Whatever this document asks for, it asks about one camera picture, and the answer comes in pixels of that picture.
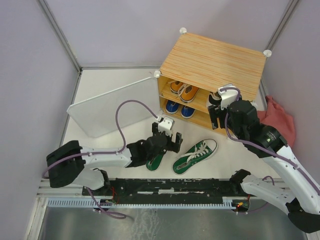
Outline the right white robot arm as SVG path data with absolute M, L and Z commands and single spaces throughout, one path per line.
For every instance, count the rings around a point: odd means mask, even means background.
M 295 157 L 291 147 L 272 126 L 260 122 L 256 108 L 248 100 L 237 100 L 228 107 L 208 104 L 212 128 L 221 127 L 233 141 L 268 164 L 287 184 L 289 190 L 258 179 L 249 171 L 238 170 L 229 189 L 236 196 L 254 195 L 283 211 L 301 231 L 320 230 L 320 185 Z

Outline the wooden shoe cabinet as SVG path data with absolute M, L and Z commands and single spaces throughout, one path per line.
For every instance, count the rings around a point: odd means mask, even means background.
M 237 87 L 244 100 L 253 101 L 258 93 L 262 73 L 269 49 L 263 52 L 237 46 L 205 36 L 189 33 L 182 27 L 180 36 L 172 50 L 156 70 L 160 108 L 166 111 L 168 101 L 195 110 L 187 121 L 211 129 L 211 120 L 206 102 L 210 93 L 232 84 Z M 187 103 L 173 93 L 173 82 L 195 86 L 198 92 L 193 101 Z

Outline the black sneaker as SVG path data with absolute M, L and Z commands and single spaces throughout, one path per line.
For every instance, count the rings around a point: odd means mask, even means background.
M 217 91 L 210 92 L 206 101 L 206 107 L 208 108 L 209 106 L 219 106 L 221 100 L 222 98 Z

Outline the white cabinet door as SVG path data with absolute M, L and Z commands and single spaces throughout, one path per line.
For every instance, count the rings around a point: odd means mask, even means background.
M 152 113 L 160 111 L 158 81 L 153 77 L 136 81 L 74 103 L 68 107 L 67 113 L 88 137 L 98 138 L 117 130 L 116 110 L 127 100 L 140 101 L 151 111 L 136 102 L 124 104 L 118 112 L 120 127 L 150 118 Z

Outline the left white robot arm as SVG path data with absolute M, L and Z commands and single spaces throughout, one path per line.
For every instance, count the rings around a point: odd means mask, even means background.
M 46 157 L 47 170 L 43 176 L 49 179 L 49 185 L 54 189 L 75 184 L 106 195 L 111 183 L 103 168 L 136 168 L 153 162 L 166 152 L 180 151 L 182 134 L 173 135 L 173 125 L 168 118 L 154 122 L 150 137 L 122 148 L 90 148 L 71 140 Z

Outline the green sneaker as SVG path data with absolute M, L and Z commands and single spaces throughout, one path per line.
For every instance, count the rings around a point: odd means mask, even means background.
M 146 168 L 151 172 L 156 171 L 159 168 L 159 166 L 161 165 L 161 162 L 163 160 L 164 155 L 165 155 L 164 153 L 158 154 L 153 159 L 148 160 L 146 162 Z
M 177 175 L 183 175 L 196 164 L 208 160 L 214 156 L 218 149 L 218 143 L 212 138 L 200 140 L 186 153 L 177 157 L 172 165 L 172 170 Z

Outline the blue sneaker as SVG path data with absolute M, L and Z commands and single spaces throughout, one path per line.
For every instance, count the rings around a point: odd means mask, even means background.
M 178 102 L 174 102 L 172 100 L 168 100 L 165 105 L 165 111 L 168 114 L 176 114 L 179 110 L 180 104 Z
M 190 119 L 194 115 L 195 111 L 196 110 L 194 108 L 184 105 L 180 110 L 180 114 L 184 119 Z

